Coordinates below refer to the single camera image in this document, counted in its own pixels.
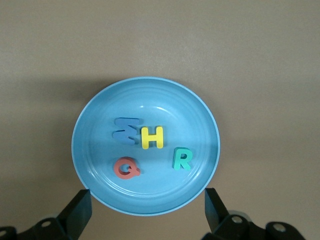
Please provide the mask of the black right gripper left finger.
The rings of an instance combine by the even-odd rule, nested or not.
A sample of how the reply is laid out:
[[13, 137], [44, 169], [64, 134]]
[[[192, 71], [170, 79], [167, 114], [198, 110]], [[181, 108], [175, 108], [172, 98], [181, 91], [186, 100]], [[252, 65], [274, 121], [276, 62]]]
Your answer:
[[32, 227], [35, 240], [78, 240], [91, 216], [91, 193], [82, 189], [57, 217], [45, 218]]

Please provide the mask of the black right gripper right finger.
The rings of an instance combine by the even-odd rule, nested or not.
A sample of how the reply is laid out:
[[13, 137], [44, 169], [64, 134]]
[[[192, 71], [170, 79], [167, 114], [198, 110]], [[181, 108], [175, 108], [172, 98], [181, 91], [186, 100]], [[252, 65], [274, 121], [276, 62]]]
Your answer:
[[252, 240], [249, 217], [237, 210], [227, 210], [214, 188], [206, 188], [204, 211], [210, 232], [202, 240]]

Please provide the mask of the red uppercase letter Q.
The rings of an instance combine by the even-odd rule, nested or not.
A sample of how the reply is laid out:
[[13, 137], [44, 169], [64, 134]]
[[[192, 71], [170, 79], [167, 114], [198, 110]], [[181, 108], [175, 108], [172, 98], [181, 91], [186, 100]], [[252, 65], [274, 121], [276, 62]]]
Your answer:
[[120, 157], [113, 166], [115, 175], [122, 180], [129, 180], [138, 177], [141, 170], [138, 168], [135, 160], [128, 156]]

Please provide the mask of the teal uppercase letter R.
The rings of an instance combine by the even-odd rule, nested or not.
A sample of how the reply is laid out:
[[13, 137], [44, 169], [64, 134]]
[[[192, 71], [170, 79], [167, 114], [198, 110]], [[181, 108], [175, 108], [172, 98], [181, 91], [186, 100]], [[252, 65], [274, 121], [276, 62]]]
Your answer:
[[186, 171], [191, 169], [190, 161], [193, 159], [193, 153], [189, 148], [176, 147], [174, 149], [173, 164], [174, 170], [178, 171], [183, 168]]

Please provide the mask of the yellow uppercase letter H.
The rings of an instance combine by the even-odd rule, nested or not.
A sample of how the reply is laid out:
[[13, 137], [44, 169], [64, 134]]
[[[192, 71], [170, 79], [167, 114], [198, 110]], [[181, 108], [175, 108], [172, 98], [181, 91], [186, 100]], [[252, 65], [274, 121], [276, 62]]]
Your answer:
[[155, 128], [155, 133], [150, 134], [148, 127], [144, 126], [141, 128], [141, 145], [144, 150], [150, 147], [150, 142], [155, 142], [158, 149], [164, 147], [164, 130], [162, 126]]

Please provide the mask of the blue uppercase letter W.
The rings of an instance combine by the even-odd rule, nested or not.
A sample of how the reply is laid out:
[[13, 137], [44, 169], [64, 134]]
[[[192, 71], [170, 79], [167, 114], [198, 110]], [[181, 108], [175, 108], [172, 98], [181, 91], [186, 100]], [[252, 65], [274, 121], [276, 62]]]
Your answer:
[[119, 129], [112, 133], [113, 139], [125, 145], [133, 146], [136, 144], [135, 136], [138, 134], [139, 118], [119, 117], [114, 120], [114, 124]]

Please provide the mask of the blue plastic plate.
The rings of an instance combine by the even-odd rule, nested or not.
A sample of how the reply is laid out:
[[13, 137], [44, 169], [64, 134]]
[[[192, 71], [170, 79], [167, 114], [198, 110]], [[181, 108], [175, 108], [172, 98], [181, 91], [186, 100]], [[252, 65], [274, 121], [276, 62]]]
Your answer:
[[[116, 118], [140, 119], [135, 145], [113, 139]], [[164, 146], [142, 148], [142, 127], [163, 127]], [[193, 153], [191, 169], [173, 169], [175, 148]], [[75, 124], [71, 151], [83, 185], [107, 207], [133, 216], [173, 212], [193, 201], [211, 181], [219, 162], [217, 123], [202, 99], [164, 78], [135, 77], [114, 83], [94, 96]], [[135, 160], [140, 176], [120, 179], [114, 165]]]

